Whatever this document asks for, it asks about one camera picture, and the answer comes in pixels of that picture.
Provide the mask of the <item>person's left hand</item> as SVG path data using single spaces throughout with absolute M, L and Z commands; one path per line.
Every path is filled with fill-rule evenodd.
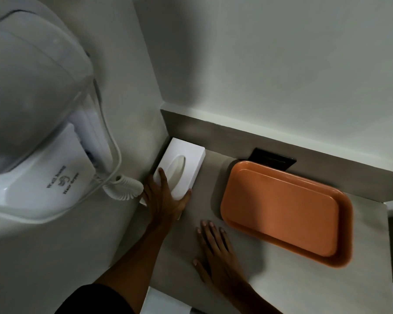
M 142 197 L 150 209 L 152 227 L 170 229 L 180 218 L 178 201 L 175 200 L 168 187 L 168 180 L 162 168 L 158 169 L 160 184 L 157 184 L 150 175 L 144 184 Z

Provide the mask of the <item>person's right hand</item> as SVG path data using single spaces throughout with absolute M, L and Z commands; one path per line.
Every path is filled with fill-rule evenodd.
M 231 293 L 231 288 L 236 285 L 238 281 L 247 282 L 247 280 L 238 258 L 236 261 L 228 258 L 227 252 L 225 251 L 222 244 L 220 227 L 216 227 L 216 230 L 216 241 L 220 248 L 220 255 L 210 254 L 210 250 L 206 246 L 204 237 L 201 232 L 201 222 L 200 226 L 196 229 L 197 239 L 207 263 L 207 265 L 204 265 L 204 267 L 211 276 L 211 280 L 203 280 L 203 282 L 210 288 L 218 292 L 220 295 L 228 299 Z

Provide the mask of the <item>white tissue box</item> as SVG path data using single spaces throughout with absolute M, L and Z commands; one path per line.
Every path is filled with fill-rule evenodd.
M 182 199 L 193 188 L 205 154 L 202 146 L 172 138 L 153 174 L 154 182 L 161 185 L 158 170 L 162 168 L 173 199 Z

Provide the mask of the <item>person's right forearm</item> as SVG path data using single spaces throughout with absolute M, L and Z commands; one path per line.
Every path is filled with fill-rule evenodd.
M 241 314 L 283 314 L 263 299 L 246 281 L 238 281 L 228 297 Z

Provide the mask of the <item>person's left forearm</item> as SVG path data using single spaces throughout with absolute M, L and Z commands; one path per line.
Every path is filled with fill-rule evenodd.
M 173 224 L 150 223 L 142 237 L 95 283 L 125 296 L 146 295 L 162 243 Z

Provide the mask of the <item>orange plastic tray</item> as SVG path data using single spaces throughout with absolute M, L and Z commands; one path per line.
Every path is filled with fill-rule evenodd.
M 328 185 L 248 160 L 231 169 L 223 221 L 254 238 L 332 268 L 353 253 L 353 206 Z

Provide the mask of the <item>black sleeve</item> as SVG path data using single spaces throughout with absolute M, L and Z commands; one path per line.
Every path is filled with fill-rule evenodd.
M 140 314 L 126 298 L 102 284 L 83 285 L 76 289 L 55 314 Z

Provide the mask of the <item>black wall socket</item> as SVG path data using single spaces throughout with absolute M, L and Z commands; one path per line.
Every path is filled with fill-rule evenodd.
M 260 148 L 255 148 L 252 151 L 248 161 L 284 172 L 297 162 L 294 158 L 286 157 Z

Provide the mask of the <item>white wall-mounted hair dryer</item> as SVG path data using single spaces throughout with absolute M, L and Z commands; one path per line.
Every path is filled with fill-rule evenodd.
M 120 164 L 79 39 L 38 0 L 0 0 L 0 218 L 56 219 Z

